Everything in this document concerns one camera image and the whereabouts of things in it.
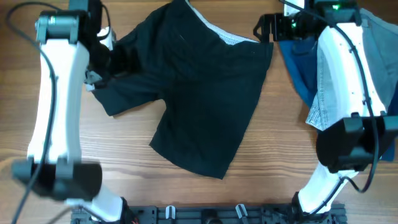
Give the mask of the black shorts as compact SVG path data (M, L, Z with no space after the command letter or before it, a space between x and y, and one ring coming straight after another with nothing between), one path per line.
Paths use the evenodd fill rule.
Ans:
M273 45L210 24L188 1L149 14L116 42L111 79L93 92L109 116L166 109L150 142L171 163L222 179L258 104Z

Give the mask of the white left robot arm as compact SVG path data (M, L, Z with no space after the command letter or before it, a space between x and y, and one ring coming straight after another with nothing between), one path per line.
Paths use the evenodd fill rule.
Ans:
M78 207L99 223L136 223L126 200L104 185L101 165L81 159L81 92L109 61L106 13L100 2L40 13L31 41L41 62L37 118L27 157L12 163L12 174L27 194Z

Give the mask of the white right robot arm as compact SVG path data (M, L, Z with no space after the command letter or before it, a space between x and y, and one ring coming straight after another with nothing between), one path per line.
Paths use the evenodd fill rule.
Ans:
M296 219L320 218L364 170L358 192L368 190L397 137L390 112L397 106L397 26L354 1L298 1L261 16L253 33L279 43L297 92L310 103L318 165L292 209Z

